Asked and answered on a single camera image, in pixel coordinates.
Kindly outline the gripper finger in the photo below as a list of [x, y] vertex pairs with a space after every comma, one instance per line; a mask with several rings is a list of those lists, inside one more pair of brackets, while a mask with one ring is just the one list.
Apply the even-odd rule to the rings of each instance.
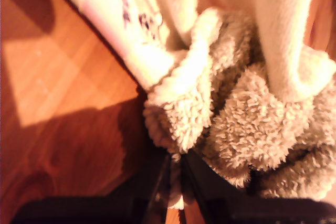
[[170, 192], [168, 153], [155, 154], [135, 175], [108, 195], [108, 223], [165, 223]]
[[242, 216], [248, 198], [215, 173], [196, 153], [183, 155], [184, 180], [198, 203], [206, 223], [248, 223]]

